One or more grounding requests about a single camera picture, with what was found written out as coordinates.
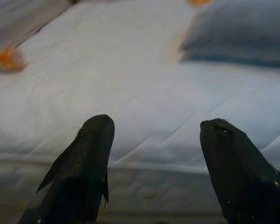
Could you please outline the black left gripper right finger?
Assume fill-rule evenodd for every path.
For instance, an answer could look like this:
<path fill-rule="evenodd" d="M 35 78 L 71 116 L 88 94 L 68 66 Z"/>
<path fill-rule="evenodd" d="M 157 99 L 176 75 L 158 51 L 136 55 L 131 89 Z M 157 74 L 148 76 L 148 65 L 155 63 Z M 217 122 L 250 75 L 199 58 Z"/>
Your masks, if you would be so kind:
<path fill-rule="evenodd" d="M 200 143 L 229 224 L 280 224 L 280 171 L 246 133 L 224 119 L 202 121 Z"/>

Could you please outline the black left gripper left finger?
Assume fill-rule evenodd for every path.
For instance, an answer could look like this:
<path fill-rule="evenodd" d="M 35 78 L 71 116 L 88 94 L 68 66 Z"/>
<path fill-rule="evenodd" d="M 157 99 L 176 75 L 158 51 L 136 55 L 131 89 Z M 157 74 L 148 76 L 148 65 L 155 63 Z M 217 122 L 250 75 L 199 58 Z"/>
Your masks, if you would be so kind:
<path fill-rule="evenodd" d="M 109 202 L 107 166 L 114 139 L 105 114 L 84 122 L 57 157 L 23 212 L 20 224 L 94 224 L 101 199 Z"/>

